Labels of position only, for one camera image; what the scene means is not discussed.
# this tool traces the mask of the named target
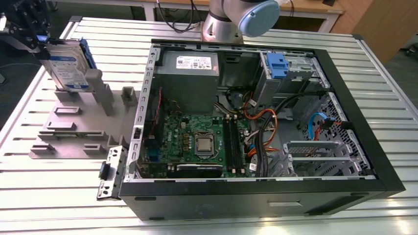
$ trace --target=blue clip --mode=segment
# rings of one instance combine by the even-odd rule
[[[289,62],[282,53],[267,53],[267,65],[273,79],[283,79],[289,72]]]

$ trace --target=label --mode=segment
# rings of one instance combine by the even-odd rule
[[[179,56],[176,61],[176,69],[211,70],[210,57]]]
[[[78,60],[71,56],[51,56],[52,70],[62,84],[72,89],[87,89],[90,87],[84,73],[78,69]]]
[[[253,107],[255,107],[257,102],[253,99],[249,100],[249,103],[253,105]]]
[[[257,171],[257,164],[250,163],[250,170]]]

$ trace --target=metal bracket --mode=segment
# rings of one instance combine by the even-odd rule
[[[118,146],[110,149],[107,160],[102,164],[99,178],[100,186],[98,192],[98,201],[120,200],[119,190],[122,185],[124,162],[127,149]]]

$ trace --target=aluminum table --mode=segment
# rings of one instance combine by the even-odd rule
[[[195,29],[176,34],[159,22],[83,18],[68,23],[60,37],[88,40],[103,80],[112,89],[134,86],[140,90],[151,38],[199,40],[200,32]],[[286,30],[271,30],[262,37],[245,38],[245,42],[329,51],[406,191],[330,216],[140,221],[123,201],[96,201],[100,160],[28,157],[56,100],[54,81],[42,68],[0,132],[0,231],[135,235],[418,234],[418,111],[365,42],[351,35]]]

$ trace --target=chip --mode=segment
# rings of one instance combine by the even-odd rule
[[[211,152],[211,139],[210,138],[198,139],[198,151]]]

